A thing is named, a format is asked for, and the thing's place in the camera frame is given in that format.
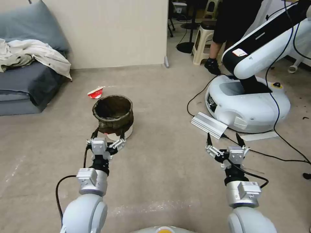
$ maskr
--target beige carpet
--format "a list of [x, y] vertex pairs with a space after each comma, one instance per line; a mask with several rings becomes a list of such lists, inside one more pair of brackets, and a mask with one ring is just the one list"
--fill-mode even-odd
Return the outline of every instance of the beige carpet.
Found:
[[[60, 230], [55, 185], [83, 165], [86, 140], [97, 126], [91, 112], [95, 100], [86, 94], [101, 85], [104, 95], [122, 94], [134, 105], [133, 134], [110, 163], [104, 198], [109, 212], [102, 232], [127, 233], [154, 225], [228, 232], [231, 209], [226, 202], [225, 173], [205, 153], [206, 134], [190, 124], [186, 111], [189, 99], [212, 75], [203, 65], [194, 66], [189, 54], [175, 49], [183, 33], [177, 28], [175, 37], [168, 38], [169, 69], [152, 65], [75, 70], [73, 82], [64, 85], [41, 114], [0, 117], [0, 232]], [[269, 80], [285, 86], [292, 104], [278, 130], [311, 159], [310, 73], [299, 69], [288, 74], [289, 65], [282, 60], [269, 75]], [[190, 111], [207, 112], [203, 94]], [[214, 140], [214, 145], [226, 148], [232, 143], [222, 139]], [[279, 138], [248, 145], [274, 156], [301, 159]], [[270, 180], [259, 210], [278, 232], [308, 232], [311, 183], [302, 173], [311, 172], [311, 166], [249, 153], [245, 167]], [[78, 197], [78, 190], [74, 178], [61, 184], [63, 210]]]

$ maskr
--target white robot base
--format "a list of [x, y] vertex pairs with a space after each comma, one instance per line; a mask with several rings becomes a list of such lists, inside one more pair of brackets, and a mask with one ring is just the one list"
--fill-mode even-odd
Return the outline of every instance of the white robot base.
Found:
[[183, 228], [179, 228], [179, 227], [160, 227], [160, 226], [156, 226], [156, 227], [148, 227], [148, 228], [144, 228], [138, 231], [134, 231], [132, 233], [195, 233], [193, 231], [188, 231], [186, 229]]
[[[270, 94], [244, 94], [241, 82], [233, 77], [220, 75], [211, 82], [205, 94], [205, 104], [210, 114], [238, 132], [262, 133], [272, 130], [278, 108]], [[264, 79], [256, 79], [266, 85]], [[279, 123], [285, 119], [291, 104], [279, 83], [268, 82], [268, 87], [280, 108]]]

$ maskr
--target yellow button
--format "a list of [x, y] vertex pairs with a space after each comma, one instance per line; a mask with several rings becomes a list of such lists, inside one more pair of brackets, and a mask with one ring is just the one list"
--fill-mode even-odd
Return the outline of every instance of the yellow button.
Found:
[[170, 231], [169, 229], [162, 229], [162, 230], [159, 230], [158, 233], [173, 233], [173, 232]]

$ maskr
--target beige stool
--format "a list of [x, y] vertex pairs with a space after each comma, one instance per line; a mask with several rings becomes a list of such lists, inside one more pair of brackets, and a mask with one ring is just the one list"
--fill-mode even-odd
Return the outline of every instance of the beige stool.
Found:
[[[192, 48], [193, 64], [200, 65], [202, 60], [209, 58], [209, 48], [212, 43], [215, 20], [203, 21], [197, 33], [197, 37]], [[221, 56], [224, 52], [225, 44], [221, 47], [217, 60], [218, 64], [221, 64]]]
[[204, 18], [211, 16], [212, 19], [216, 19], [218, 16], [218, 7], [222, 0], [209, 0], [205, 8]]

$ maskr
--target white cloth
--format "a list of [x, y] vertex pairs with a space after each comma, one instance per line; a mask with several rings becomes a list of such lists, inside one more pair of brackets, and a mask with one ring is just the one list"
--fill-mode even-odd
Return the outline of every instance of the white cloth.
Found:
[[70, 62], [48, 44], [34, 39], [13, 40], [8, 43], [4, 39], [0, 39], [0, 72], [3, 72], [2, 65], [16, 64], [19, 62], [19, 57], [25, 54], [31, 55], [43, 65], [71, 80]]

